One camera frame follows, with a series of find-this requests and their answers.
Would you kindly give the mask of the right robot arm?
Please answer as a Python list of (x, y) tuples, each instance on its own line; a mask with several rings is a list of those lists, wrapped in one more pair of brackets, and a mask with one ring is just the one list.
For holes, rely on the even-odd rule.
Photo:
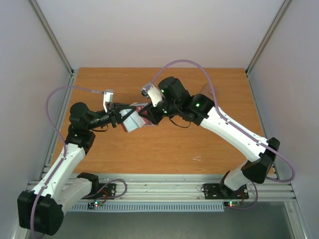
[(215, 102), (204, 94), (190, 95), (181, 81), (175, 77), (162, 80), (157, 87), (148, 83), (141, 94), (150, 99), (139, 115), (153, 124), (164, 118), (181, 117), (184, 121), (201, 126), (237, 148), (246, 162), (235, 170), (228, 171), (214, 193), (223, 199), (231, 199), (249, 182), (264, 183), (278, 150), (276, 138), (266, 139), (246, 129), (225, 114)]

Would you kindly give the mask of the left controller board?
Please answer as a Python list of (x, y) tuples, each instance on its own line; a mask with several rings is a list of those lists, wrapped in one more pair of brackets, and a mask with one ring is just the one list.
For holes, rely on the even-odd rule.
[(94, 202), (88, 202), (87, 204), (87, 209), (88, 210), (95, 210), (97, 208), (102, 207), (104, 202), (102, 201), (94, 201)]

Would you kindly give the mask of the aluminium frame post right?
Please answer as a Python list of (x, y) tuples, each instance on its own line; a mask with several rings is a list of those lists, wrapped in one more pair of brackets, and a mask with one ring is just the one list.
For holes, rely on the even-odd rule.
[(260, 44), (258, 45), (250, 63), (248, 64), (245, 73), (246, 76), (249, 77), (250, 73), (254, 69), (255, 65), (257, 64), (259, 58), (261, 57), (263, 51), (265, 50), (266, 46), (268, 45), (269, 41), (271, 40), (273, 34), (275, 33), (277, 27), (279, 26), (280, 22), (284, 18), (286, 12), (288, 11), (290, 5), (292, 4), (292, 0), (283, 0), (279, 9), (277, 10), (271, 24), (266, 30)]

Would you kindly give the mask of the aluminium frame post left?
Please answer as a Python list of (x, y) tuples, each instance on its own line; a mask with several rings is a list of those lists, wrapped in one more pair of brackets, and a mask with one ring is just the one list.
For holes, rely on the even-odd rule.
[(52, 28), (50, 27), (38, 1), (36, 0), (28, 0), (28, 2), (30, 3), (30, 6), (32, 7), (33, 11), (35, 12), (35, 15), (37, 16), (40, 24), (42, 25), (42, 27), (44, 28), (49, 40), (51, 41), (51, 43), (53, 44), (57, 54), (59, 55), (60, 59), (62, 60), (66, 70), (68, 71), (68, 73), (70, 75), (73, 74), (74, 70), (71, 67), (71, 64), (69, 63), (64, 51), (62, 50)]

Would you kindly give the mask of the aluminium frame post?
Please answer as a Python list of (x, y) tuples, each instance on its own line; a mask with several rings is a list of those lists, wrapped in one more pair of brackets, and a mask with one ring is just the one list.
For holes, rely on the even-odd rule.
[(35, 12), (35, 15), (37, 16), (40, 24), (42, 25), (42, 27), (44, 28), (49, 40), (51, 41), (51, 43), (53, 44), (57, 54), (59, 55), (60, 59), (62, 60), (66, 70), (68, 71), (68, 73), (70, 75), (73, 74), (74, 70), (71, 67), (71, 64), (69, 63), (64, 51), (62, 50), (52, 28), (50, 27), (38, 1), (36, 0), (28, 0), (28, 2), (30, 3), (30, 6), (32, 7), (33, 11)]
[(250, 63), (248, 64), (245, 73), (246, 76), (249, 77), (250, 73), (254, 69), (255, 65), (257, 64), (259, 58), (261, 57), (263, 51), (265, 50), (266, 46), (268, 45), (269, 41), (271, 40), (273, 34), (275, 33), (277, 27), (279, 26), (280, 22), (284, 18), (286, 12), (288, 11), (290, 5), (292, 4), (292, 0), (283, 0), (279, 9), (277, 10), (271, 24), (266, 30), (260, 44), (258, 45)]

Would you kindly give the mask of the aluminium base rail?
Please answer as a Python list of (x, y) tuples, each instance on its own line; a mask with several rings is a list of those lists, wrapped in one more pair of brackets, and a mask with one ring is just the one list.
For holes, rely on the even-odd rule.
[[(222, 179), (221, 174), (98, 174), (98, 177), (103, 184), (123, 179), (128, 190), (119, 200), (127, 202), (203, 202), (201, 186), (218, 183)], [(296, 201), (290, 183), (265, 180), (256, 188), (259, 202)]]

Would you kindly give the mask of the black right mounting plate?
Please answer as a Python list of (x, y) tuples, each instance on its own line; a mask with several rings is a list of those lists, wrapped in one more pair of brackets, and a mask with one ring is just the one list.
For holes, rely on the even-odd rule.
[(241, 186), (238, 190), (228, 189), (219, 183), (205, 183), (201, 187), (205, 199), (239, 200), (249, 199), (247, 185)]

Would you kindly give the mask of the right controller board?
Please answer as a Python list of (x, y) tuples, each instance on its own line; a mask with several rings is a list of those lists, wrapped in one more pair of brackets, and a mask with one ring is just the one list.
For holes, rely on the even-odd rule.
[(224, 202), (225, 208), (234, 208), (234, 207), (240, 207), (243, 204), (243, 201), (227, 201)]

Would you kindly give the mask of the brown leather card holder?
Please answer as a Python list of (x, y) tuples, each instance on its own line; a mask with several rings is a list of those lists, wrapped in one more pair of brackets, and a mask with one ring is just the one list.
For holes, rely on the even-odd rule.
[(136, 130), (143, 126), (156, 126), (156, 124), (153, 124), (150, 120), (144, 117), (141, 117), (138, 114), (139, 111), (141, 111), (147, 105), (148, 105), (147, 102), (144, 102), (144, 103), (135, 102), (129, 105), (130, 107), (134, 106), (136, 110), (132, 114), (130, 114), (122, 123), (122, 126), (126, 132), (132, 132), (133, 130)]

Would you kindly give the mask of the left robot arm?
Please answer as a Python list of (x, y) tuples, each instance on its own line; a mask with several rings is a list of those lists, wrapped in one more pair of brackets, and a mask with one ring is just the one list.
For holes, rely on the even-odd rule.
[(100, 194), (98, 176), (81, 173), (74, 183), (65, 183), (75, 167), (84, 159), (95, 140), (94, 130), (109, 124), (116, 127), (136, 111), (135, 106), (108, 103), (107, 111), (91, 111), (83, 102), (70, 108), (70, 126), (63, 140), (59, 157), (44, 178), (31, 190), (23, 191), (17, 199), (18, 220), (21, 228), (52, 236), (62, 225), (64, 216), (84, 197)]

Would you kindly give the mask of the red credit card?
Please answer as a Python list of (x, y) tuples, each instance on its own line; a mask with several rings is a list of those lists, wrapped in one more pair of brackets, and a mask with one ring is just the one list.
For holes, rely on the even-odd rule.
[(138, 113), (138, 115), (143, 119), (143, 121), (145, 122), (145, 125), (152, 125), (152, 122), (150, 120), (147, 119), (148, 116), (148, 112), (147, 110), (145, 110), (144, 108), (147, 105), (145, 104), (136, 104), (136, 111)]

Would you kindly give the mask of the controller board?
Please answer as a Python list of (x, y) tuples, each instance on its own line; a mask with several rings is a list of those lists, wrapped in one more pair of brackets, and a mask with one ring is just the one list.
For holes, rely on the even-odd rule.
[(102, 207), (104, 202), (102, 201), (94, 201), (94, 202), (88, 202), (87, 204), (87, 209), (88, 210), (95, 210), (97, 208)]
[(225, 208), (234, 208), (234, 207), (240, 207), (243, 204), (243, 201), (227, 201), (224, 202)]

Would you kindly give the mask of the taupe leather card holder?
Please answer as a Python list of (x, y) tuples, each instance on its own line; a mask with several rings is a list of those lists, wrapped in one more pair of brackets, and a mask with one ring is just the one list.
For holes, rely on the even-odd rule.
[(203, 94), (203, 95), (206, 95), (206, 96), (208, 96), (208, 97), (213, 97), (213, 93), (212, 93), (212, 90), (211, 90), (209, 84), (205, 84), (205, 85), (202, 87), (200, 93)]

